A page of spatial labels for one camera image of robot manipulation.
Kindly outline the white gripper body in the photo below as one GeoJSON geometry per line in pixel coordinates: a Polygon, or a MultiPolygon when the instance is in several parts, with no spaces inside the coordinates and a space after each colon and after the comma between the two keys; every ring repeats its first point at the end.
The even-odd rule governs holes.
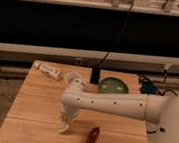
{"type": "Polygon", "coordinates": [[[62,105],[61,113],[60,113],[61,125],[62,126],[70,125],[71,121],[73,121],[73,119],[77,117],[78,114],[79,111],[77,108],[70,107],[68,105],[62,105]]]}

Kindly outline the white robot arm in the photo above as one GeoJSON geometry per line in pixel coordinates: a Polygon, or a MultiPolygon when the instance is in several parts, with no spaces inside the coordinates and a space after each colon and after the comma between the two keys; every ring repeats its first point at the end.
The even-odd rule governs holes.
{"type": "Polygon", "coordinates": [[[179,96],[85,92],[84,81],[76,78],[61,94],[60,102],[61,114],[69,121],[79,109],[116,114],[156,124],[154,143],[179,143],[179,96]]]}

